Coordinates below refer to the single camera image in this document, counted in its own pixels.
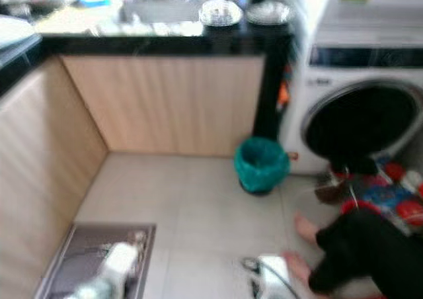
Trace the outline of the wide shallow steel dish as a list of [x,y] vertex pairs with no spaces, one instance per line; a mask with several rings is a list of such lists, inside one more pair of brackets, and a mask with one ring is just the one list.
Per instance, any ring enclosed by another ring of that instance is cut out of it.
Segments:
[[278,1],[255,3],[245,11],[246,20],[257,26],[283,26],[294,16],[290,6]]
[[242,8],[229,0],[206,1],[202,3],[198,11],[198,20],[204,26],[235,26],[242,20],[243,16]]

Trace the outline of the stainless steel sink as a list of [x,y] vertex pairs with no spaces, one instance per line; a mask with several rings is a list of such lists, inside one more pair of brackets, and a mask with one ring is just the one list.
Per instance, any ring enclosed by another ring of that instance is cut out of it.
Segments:
[[121,32],[139,36],[200,36],[199,3],[184,1],[136,1],[118,11]]

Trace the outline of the person in black trousers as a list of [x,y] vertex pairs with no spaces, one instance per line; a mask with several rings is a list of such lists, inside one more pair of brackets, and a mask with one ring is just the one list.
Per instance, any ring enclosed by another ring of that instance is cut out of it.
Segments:
[[283,258],[313,299],[330,299],[354,278],[369,277],[386,299],[423,299],[423,237],[405,235],[371,210],[341,214],[323,228],[294,216],[299,237],[323,250],[311,268],[293,251]]

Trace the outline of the green waste bin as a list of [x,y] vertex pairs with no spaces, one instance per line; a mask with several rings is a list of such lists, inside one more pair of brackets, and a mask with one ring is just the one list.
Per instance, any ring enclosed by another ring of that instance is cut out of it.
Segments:
[[235,151],[235,172],[244,191],[266,196],[287,177],[290,158],[274,140],[247,138]]

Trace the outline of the blue printed package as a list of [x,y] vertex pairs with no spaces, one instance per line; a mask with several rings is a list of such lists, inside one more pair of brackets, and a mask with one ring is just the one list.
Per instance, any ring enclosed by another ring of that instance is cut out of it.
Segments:
[[393,210],[400,202],[413,196],[414,193],[399,185],[375,185],[365,191],[363,199],[381,210]]

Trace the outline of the grey floor mat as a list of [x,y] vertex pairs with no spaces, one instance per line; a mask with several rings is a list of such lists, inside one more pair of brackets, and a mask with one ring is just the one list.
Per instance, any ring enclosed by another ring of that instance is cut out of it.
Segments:
[[100,276],[102,260],[118,242],[138,245],[140,254],[125,286],[114,288],[112,299],[142,299],[156,231],[154,224],[75,224],[52,259],[34,299],[64,299],[78,284]]

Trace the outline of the red round container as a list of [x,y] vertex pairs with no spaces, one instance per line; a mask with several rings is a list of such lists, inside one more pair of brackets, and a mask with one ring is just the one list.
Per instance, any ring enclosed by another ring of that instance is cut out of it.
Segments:
[[389,162],[383,166],[383,170],[393,183],[398,183],[404,178],[405,169],[400,163]]
[[423,227],[423,203],[411,199],[405,200],[399,202],[394,210],[408,226]]
[[371,202],[359,199],[348,199],[342,202],[340,211],[341,214],[348,214],[356,210],[367,210],[371,212],[380,212],[378,206],[374,205]]

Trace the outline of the white washing machine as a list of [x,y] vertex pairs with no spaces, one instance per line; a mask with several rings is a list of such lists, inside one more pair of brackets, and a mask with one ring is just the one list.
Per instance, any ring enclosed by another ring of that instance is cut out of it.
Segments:
[[288,0],[297,13],[278,141],[291,172],[392,157],[423,130],[423,0]]

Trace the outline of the wooden kitchen base cabinet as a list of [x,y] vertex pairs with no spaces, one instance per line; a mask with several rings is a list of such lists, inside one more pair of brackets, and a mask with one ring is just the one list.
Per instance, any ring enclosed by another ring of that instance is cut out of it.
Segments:
[[186,194],[235,184],[261,57],[60,56],[0,109],[0,299],[33,299],[75,222],[156,223],[158,265]]

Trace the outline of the orange plastic object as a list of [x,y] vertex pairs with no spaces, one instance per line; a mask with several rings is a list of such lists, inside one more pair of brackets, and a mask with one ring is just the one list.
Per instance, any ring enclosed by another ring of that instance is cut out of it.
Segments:
[[283,110],[289,103],[290,95],[287,81],[281,81],[278,89],[277,109]]

